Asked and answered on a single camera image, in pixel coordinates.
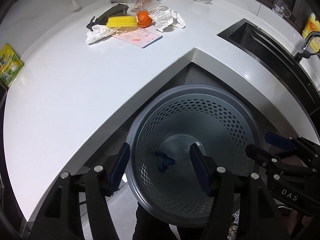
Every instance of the blue gripper pad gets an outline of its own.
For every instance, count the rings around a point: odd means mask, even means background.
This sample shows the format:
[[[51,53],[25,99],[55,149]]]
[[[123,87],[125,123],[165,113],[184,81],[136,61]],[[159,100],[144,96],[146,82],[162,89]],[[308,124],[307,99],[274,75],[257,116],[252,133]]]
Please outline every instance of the blue gripper pad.
[[[264,139],[266,140],[266,143],[269,143],[281,150],[284,150],[287,152],[294,150],[294,146],[291,140],[284,138],[280,135],[277,135],[275,133],[267,132],[266,135],[264,136]]]
[[[122,176],[125,172],[125,168],[129,162],[130,158],[130,145],[124,143],[116,155],[116,160],[113,165],[113,169],[110,173],[109,181],[109,192],[112,195],[115,191],[118,190]]]
[[[210,171],[204,164],[204,157],[201,153],[201,150],[197,146],[196,143],[190,146],[190,160],[192,166],[196,172],[196,176],[198,178],[199,184],[201,186],[201,190],[206,193],[208,196],[211,194],[211,187],[210,187]]]

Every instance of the stainless steel sink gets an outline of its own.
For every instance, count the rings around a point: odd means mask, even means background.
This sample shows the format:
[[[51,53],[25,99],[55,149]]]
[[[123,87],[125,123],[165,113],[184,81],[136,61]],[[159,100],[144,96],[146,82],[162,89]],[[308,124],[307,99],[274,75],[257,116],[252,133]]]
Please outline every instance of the stainless steel sink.
[[[320,96],[304,69],[293,56],[261,28],[246,19],[235,23],[218,36],[245,51],[265,66],[312,117],[320,108]]]

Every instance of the floor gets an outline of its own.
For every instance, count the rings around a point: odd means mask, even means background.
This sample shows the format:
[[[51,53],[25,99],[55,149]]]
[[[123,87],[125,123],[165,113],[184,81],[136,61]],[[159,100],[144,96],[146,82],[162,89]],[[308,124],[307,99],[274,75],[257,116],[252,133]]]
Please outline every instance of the floor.
[[[131,240],[137,222],[135,213],[138,203],[129,187],[129,184],[125,183],[121,189],[107,201],[107,204],[119,239]],[[84,238],[86,240],[93,240],[88,213],[85,211],[84,215],[81,217],[81,222]],[[170,228],[176,235],[177,239],[180,240],[176,226],[170,225]]]

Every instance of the blue cloth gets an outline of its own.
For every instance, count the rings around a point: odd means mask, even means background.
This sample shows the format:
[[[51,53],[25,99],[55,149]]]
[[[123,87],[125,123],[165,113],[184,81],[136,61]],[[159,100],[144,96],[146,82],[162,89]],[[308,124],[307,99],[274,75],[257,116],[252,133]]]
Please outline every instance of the blue cloth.
[[[161,161],[157,161],[158,171],[161,173],[167,171],[169,165],[174,165],[176,163],[174,159],[168,157],[163,152],[155,152],[155,156],[162,158]]]

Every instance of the white countertop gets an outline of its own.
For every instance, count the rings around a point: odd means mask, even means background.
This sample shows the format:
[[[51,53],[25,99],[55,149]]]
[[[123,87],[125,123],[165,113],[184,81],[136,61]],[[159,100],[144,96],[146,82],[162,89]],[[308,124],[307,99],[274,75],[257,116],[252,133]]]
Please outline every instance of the white countertop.
[[[254,0],[162,3],[181,14],[186,28],[168,28],[162,39],[145,49],[113,37],[85,44],[86,25],[110,7],[106,5],[62,28],[25,61],[8,92],[4,150],[12,188],[27,221],[34,220],[38,202],[61,171],[77,172],[190,61],[237,90],[283,134],[319,142],[285,87],[252,57],[216,36],[246,18],[293,52],[302,38],[287,22]],[[148,30],[157,32],[153,26]],[[318,86],[317,69],[301,63]]]

